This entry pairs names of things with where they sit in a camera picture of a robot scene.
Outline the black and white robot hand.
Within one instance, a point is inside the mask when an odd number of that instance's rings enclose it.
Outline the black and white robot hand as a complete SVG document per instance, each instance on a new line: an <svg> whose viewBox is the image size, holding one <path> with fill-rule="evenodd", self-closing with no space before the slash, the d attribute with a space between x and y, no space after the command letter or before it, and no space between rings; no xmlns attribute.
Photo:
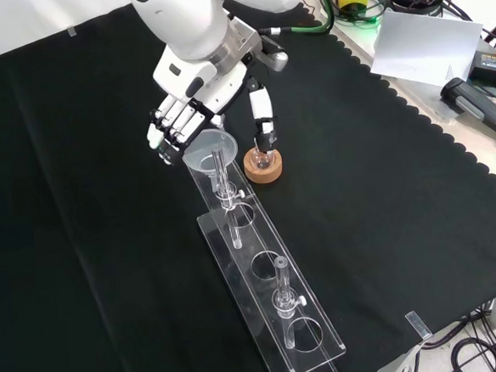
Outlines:
<svg viewBox="0 0 496 372"><path fill-rule="evenodd" d="M256 124L255 144L263 153L274 149L273 106L265 86L248 77L248 66L263 51L244 46L222 61L185 61L169 48L154 71L155 82L166 92L164 101L150 114L147 139L152 150L168 165L180 160L205 128L219 119L237 99L242 87L251 92Z"/></svg>

